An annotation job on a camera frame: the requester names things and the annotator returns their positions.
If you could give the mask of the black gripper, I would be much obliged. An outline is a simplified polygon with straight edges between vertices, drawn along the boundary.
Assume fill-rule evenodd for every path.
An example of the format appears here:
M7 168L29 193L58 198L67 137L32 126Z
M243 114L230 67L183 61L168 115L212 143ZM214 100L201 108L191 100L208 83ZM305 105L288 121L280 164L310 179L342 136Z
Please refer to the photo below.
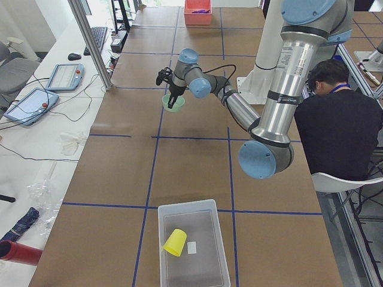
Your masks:
M168 109L178 109L178 98L184 94L186 87L187 86L184 83L178 84L173 83L172 81L169 82L170 93L167 94L168 101L166 104Z

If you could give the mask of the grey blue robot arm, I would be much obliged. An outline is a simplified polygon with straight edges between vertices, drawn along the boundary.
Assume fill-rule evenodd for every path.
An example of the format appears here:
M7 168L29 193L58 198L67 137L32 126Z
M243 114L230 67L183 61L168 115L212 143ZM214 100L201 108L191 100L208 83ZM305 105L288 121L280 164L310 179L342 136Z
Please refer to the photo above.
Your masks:
M197 98L214 94L233 119L251 136L239 150L242 170L256 179L270 178L294 159L288 137L294 112L320 47L341 44L351 36L353 1L271 1L266 13L259 53L243 85L257 93L263 80L268 88L262 113L246 97L244 86L234 87L222 76L208 74L198 64L197 52L185 48L173 69L162 69L156 82L168 83L167 108L186 90Z

